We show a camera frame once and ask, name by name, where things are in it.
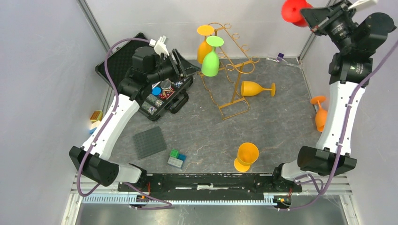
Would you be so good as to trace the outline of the black poker chip case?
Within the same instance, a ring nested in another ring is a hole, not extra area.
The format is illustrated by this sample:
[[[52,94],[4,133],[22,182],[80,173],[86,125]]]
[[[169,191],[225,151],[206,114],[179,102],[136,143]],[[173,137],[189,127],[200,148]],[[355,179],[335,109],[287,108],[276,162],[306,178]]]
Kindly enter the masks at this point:
[[[178,82],[169,79],[157,82],[148,88],[138,89],[124,82],[126,72],[132,65],[132,56],[139,47],[149,46],[149,39],[138,33],[133,40],[111,54],[106,62],[95,67],[96,73],[108,84],[114,84],[118,94],[136,100],[139,111],[149,120],[158,120],[165,112],[177,113],[189,100],[187,90],[193,84],[193,76],[181,78]]]

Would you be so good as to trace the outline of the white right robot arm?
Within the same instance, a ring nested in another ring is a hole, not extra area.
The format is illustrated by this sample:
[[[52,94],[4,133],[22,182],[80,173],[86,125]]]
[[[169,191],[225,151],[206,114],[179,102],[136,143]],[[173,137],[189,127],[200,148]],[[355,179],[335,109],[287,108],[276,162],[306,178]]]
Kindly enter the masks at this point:
[[[301,147],[295,161],[274,169],[274,190],[284,191],[312,174],[333,177],[355,168],[351,132],[358,104],[375,72],[372,56],[396,29],[393,19],[382,12],[372,13],[362,23],[353,21],[359,9],[375,4],[375,0],[341,0],[317,8],[305,0],[287,0],[283,4],[281,14],[285,21],[307,26],[317,36],[328,36],[338,52],[329,65],[329,108],[321,122],[321,136],[315,147]]]

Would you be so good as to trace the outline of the grey building baseplate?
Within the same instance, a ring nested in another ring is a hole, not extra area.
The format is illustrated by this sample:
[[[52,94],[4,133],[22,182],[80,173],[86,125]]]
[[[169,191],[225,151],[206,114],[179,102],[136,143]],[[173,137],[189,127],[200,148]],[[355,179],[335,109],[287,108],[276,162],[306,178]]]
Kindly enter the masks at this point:
[[[144,159],[167,148],[167,144],[160,127],[154,127],[135,134],[133,136],[133,142],[138,159]]]

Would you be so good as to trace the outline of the green grey blue bricks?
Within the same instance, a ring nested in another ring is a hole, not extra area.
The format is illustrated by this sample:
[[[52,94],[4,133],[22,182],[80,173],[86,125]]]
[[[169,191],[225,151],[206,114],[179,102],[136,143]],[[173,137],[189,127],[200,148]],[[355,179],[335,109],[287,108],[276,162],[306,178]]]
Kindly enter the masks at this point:
[[[180,153],[176,149],[172,149],[170,154],[169,154],[169,158],[168,158],[167,164],[169,166],[172,166],[172,167],[175,167],[175,168],[178,168],[178,169],[182,169],[185,160],[186,160],[186,155]]]

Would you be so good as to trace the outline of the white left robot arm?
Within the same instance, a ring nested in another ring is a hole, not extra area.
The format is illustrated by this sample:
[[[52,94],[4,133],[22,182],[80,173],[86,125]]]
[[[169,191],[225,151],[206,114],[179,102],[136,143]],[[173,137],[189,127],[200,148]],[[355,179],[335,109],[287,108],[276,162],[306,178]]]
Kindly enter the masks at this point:
[[[119,165],[109,161],[114,145],[130,118],[152,93],[153,84],[162,81],[178,82],[193,76],[200,67],[187,61],[177,49],[168,54],[157,54],[152,47],[138,48],[132,56],[132,65],[118,84],[111,108],[94,133],[81,147],[69,151],[77,169],[77,186],[82,176],[109,186],[114,182],[129,182],[136,191],[147,186],[143,169],[133,165]]]

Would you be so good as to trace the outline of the clear wine glass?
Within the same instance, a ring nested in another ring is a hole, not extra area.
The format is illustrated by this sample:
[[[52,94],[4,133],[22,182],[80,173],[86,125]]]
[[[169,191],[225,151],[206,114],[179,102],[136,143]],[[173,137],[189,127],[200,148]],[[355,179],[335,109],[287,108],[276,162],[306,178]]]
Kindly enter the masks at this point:
[[[296,64],[289,63],[288,61],[286,61],[284,58],[281,58],[281,57],[276,57],[276,58],[267,57],[266,60],[276,62],[282,66],[291,66],[291,67],[296,67],[296,68],[302,67],[300,64],[297,64],[297,63]]]

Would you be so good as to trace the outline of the purple cube block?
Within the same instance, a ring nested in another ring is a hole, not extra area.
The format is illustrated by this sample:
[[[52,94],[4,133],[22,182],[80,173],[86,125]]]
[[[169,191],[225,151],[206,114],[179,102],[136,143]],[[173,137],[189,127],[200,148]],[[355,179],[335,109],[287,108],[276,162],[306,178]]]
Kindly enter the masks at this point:
[[[283,53],[278,53],[278,56],[276,58],[278,61],[283,61],[284,60],[284,54]]]

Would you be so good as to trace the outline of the orange plastic wine glass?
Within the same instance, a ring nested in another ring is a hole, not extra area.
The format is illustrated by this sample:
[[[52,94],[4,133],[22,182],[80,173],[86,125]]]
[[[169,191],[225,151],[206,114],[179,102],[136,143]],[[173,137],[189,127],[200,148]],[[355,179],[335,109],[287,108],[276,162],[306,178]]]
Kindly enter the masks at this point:
[[[326,124],[327,111],[322,107],[322,103],[326,100],[325,96],[315,96],[310,100],[312,105],[318,106],[318,111],[315,116],[315,124],[319,132],[323,132]]]

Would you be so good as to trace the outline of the green plastic wine glass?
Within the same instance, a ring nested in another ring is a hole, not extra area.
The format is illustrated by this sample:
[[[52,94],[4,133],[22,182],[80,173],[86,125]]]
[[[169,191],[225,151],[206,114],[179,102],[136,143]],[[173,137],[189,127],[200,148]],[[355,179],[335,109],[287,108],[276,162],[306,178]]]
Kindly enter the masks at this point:
[[[224,44],[224,40],[219,36],[209,36],[206,39],[206,43],[212,47],[211,51],[204,57],[201,67],[203,75],[208,77],[214,77],[219,71],[219,57],[215,52],[217,47],[221,47]]]

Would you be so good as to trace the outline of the gold wire wine glass rack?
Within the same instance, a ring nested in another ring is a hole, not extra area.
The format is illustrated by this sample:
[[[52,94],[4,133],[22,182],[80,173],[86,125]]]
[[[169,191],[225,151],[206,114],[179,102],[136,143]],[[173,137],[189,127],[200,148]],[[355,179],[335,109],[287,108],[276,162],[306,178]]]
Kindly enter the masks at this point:
[[[226,117],[222,111],[223,108],[226,108],[228,106],[231,106],[233,104],[239,103],[239,102],[245,102],[247,105],[247,109],[242,111],[242,112],[238,112],[235,115],[240,115],[243,114],[245,112],[247,112],[250,109],[250,105],[247,102],[246,98],[244,96],[241,95],[241,83],[240,83],[240,78],[242,74],[250,74],[255,70],[255,64],[258,63],[260,61],[260,59],[258,57],[249,57],[246,52],[250,50],[250,48],[248,47],[248,45],[240,45],[237,40],[240,38],[238,33],[233,33],[230,34],[229,33],[229,29],[231,28],[231,25],[229,23],[226,23],[224,25],[218,23],[218,22],[212,22],[209,23],[208,25],[212,26],[214,28],[214,32],[211,36],[218,36],[218,32],[223,30],[226,32],[226,34],[228,35],[228,37],[235,43],[235,45],[240,49],[240,51],[245,55],[245,57],[247,58],[246,61],[238,63],[238,64],[234,64],[232,62],[232,60],[229,58],[229,56],[227,55],[227,53],[222,49],[221,47],[217,47],[215,49],[215,52],[218,54],[219,57],[219,71],[224,71],[226,74],[226,77],[228,79],[228,81],[232,84],[234,84],[234,91],[232,94],[232,98],[230,100],[229,103],[226,103],[224,105],[218,105],[214,98],[213,98],[213,94],[211,92],[211,90],[209,88],[207,88],[204,77],[205,75],[202,74],[202,72],[200,71],[199,75],[200,78],[202,80],[202,83],[205,87],[205,89],[209,92],[210,97],[212,102],[217,106],[217,108],[219,109],[220,113],[221,113],[221,118],[222,120],[226,120],[231,118],[232,116],[228,116]]]

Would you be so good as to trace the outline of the yellow orange toy brick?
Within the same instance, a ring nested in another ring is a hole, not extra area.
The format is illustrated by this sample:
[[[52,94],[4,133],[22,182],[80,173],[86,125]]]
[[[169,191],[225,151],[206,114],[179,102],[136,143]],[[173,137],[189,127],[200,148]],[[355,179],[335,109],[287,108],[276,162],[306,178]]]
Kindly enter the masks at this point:
[[[91,122],[97,122],[97,121],[101,121],[103,118],[103,111],[102,110],[97,110],[94,111],[90,117],[90,121]]]

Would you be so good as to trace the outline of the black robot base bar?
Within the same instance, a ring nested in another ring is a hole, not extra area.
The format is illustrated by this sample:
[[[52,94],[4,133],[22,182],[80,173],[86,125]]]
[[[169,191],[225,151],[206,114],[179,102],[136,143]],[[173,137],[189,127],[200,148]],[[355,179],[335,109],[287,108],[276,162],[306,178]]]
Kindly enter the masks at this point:
[[[267,173],[152,173],[134,184],[165,200],[262,200],[264,193],[300,193],[302,187]]]

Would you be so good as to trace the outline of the red plastic wine glass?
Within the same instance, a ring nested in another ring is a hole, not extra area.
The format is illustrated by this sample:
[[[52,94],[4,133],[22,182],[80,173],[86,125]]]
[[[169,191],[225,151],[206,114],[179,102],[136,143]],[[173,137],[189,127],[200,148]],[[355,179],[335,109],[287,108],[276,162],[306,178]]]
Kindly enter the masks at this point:
[[[306,0],[286,0],[282,5],[281,16],[289,23],[298,27],[307,27],[307,22],[301,14],[301,9],[312,8]]]

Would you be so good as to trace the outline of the yellow plastic wine glass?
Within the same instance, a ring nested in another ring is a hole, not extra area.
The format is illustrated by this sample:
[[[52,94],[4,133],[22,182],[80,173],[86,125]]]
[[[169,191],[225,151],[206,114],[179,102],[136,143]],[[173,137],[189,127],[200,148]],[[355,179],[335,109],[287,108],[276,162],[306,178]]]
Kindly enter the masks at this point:
[[[214,28],[210,25],[202,25],[197,28],[197,33],[204,37],[204,40],[198,47],[197,50],[197,61],[202,64],[204,58],[212,51],[212,46],[207,43],[207,37],[211,36],[214,32]]]
[[[259,154],[259,149],[255,144],[250,142],[241,144],[234,160],[235,169],[241,173],[247,172],[250,166],[257,161]]]
[[[256,82],[242,81],[241,83],[241,95],[244,97],[256,96],[263,91],[270,91],[273,97],[276,93],[276,84],[272,83],[270,88],[263,88]]]

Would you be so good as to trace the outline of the white blue toy brick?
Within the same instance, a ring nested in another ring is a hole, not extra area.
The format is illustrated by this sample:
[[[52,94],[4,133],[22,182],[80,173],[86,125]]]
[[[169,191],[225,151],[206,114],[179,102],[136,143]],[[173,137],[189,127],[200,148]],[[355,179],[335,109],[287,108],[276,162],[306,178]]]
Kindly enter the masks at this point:
[[[98,120],[98,121],[96,121],[96,122],[93,122],[93,123],[91,124],[91,126],[90,126],[89,133],[90,133],[90,134],[93,134],[93,133],[95,132],[95,130],[97,129],[97,127],[98,127],[100,124],[101,124],[101,121],[100,121],[100,120]]]

